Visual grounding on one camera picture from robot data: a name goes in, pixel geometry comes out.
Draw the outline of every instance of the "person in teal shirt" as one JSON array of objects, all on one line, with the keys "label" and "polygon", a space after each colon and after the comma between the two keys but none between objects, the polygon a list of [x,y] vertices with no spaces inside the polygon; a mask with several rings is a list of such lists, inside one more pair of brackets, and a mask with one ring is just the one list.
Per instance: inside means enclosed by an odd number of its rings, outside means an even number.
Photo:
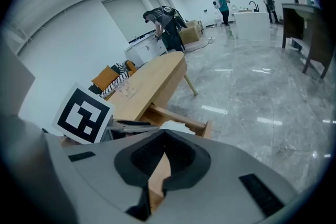
[{"label": "person in teal shirt", "polygon": [[225,26],[230,26],[228,23],[229,18],[229,8],[227,6],[227,3],[230,3],[230,0],[218,0],[220,3],[219,11],[221,12],[223,16],[223,22]]}]

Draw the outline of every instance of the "marble floor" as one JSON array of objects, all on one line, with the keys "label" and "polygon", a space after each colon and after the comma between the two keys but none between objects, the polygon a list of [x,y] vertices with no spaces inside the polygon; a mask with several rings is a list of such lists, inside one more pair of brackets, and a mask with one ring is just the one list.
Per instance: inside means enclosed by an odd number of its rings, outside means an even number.
[{"label": "marble floor", "polygon": [[167,109],[213,121],[212,139],[245,150],[301,192],[319,181],[333,155],[336,65],[323,80],[312,67],[303,74],[302,53],[281,47],[282,26],[270,25],[268,41],[240,40],[236,30],[207,28],[186,46],[216,38],[185,55],[198,95],[181,81]]}]

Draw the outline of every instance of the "black faucet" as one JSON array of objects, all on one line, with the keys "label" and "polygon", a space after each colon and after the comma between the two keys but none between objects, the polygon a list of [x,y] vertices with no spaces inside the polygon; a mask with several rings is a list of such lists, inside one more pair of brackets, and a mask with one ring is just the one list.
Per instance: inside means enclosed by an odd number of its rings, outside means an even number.
[{"label": "black faucet", "polygon": [[254,3],[254,5],[256,6],[256,8],[254,9],[255,12],[259,12],[259,5],[256,5],[256,3],[254,1],[250,1],[249,5],[251,5],[251,3]]}]

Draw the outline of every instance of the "teal shirt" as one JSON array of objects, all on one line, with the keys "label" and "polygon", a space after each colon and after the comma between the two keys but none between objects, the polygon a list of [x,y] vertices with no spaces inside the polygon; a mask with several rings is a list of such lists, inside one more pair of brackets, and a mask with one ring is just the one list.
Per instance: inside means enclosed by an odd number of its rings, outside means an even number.
[{"label": "teal shirt", "polygon": [[227,4],[226,4],[226,0],[219,0],[220,4],[222,5],[220,8],[219,8],[219,11],[220,12],[224,12],[226,10],[228,10],[229,8],[227,7]]}]

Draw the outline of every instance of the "stack of papers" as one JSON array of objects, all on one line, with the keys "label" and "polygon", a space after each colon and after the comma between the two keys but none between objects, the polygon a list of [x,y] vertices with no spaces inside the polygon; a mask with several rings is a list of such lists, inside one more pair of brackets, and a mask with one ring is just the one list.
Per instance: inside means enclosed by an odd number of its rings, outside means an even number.
[{"label": "stack of papers", "polygon": [[179,131],[188,134],[195,134],[195,132],[190,131],[190,129],[185,126],[185,123],[176,122],[176,121],[166,121],[160,127],[160,129],[169,129],[173,131]]}]

